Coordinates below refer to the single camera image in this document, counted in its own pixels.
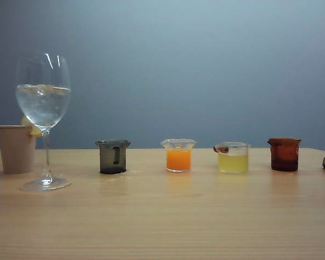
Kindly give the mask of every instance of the gray beaker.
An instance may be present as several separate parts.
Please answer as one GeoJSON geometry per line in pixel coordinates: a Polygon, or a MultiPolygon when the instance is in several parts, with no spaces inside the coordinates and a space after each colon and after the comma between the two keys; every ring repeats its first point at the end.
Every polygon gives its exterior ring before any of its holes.
{"type": "Polygon", "coordinates": [[[113,174],[126,171],[128,140],[102,140],[95,143],[100,148],[100,172],[113,174]]]}

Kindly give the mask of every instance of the orange liquid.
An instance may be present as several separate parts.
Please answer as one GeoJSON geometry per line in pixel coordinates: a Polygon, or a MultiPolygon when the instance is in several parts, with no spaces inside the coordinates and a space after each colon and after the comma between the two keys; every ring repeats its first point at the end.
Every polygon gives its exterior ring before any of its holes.
{"type": "Polygon", "coordinates": [[[191,151],[182,149],[168,150],[167,168],[171,170],[188,170],[190,169],[191,151]]]}

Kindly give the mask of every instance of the glass beaker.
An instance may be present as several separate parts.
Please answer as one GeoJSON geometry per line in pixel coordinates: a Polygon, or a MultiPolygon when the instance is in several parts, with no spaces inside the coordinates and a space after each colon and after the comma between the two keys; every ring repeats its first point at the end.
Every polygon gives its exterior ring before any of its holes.
{"type": "Polygon", "coordinates": [[[270,138],[267,142],[271,145],[271,168],[273,170],[297,171],[300,139],[270,138]]]}
{"type": "Polygon", "coordinates": [[[191,167],[192,139],[166,139],[161,145],[166,150],[166,168],[170,172],[185,172],[191,167]]]}
{"type": "Polygon", "coordinates": [[[100,148],[100,172],[113,174],[126,171],[128,140],[102,140],[95,143],[100,148]]]}
{"type": "Polygon", "coordinates": [[[213,147],[218,153],[218,169],[226,173],[245,173],[248,171],[249,144],[243,142],[221,142],[213,147]]]}

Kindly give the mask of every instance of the small cup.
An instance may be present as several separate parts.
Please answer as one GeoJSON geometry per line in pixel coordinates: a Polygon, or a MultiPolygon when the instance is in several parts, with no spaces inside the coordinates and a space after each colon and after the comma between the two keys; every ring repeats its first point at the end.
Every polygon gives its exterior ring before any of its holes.
{"type": "Polygon", "coordinates": [[[106,174],[126,171],[128,140],[102,140],[95,143],[100,148],[100,172],[106,174]]]}
{"type": "Polygon", "coordinates": [[[248,148],[243,142],[221,142],[213,150],[218,153],[218,169],[225,173],[248,171],[248,148]]]}
{"type": "Polygon", "coordinates": [[[0,150],[4,173],[31,172],[34,165],[36,137],[31,126],[0,126],[0,150]]]}
{"type": "Polygon", "coordinates": [[[271,168],[273,170],[297,171],[300,139],[270,138],[267,142],[271,145],[271,168]]]}
{"type": "Polygon", "coordinates": [[[191,150],[196,144],[192,139],[166,139],[160,143],[166,150],[166,169],[185,172],[191,168],[191,150]]]}

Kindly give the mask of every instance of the blue wall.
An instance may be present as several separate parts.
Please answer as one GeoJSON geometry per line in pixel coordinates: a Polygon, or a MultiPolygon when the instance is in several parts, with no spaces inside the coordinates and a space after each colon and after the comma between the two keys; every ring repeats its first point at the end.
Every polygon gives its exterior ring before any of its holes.
{"type": "Polygon", "coordinates": [[[325,0],[0,0],[0,124],[18,124],[27,50],[69,63],[72,101],[52,148],[192,138],[325,150],[325,0]]]}

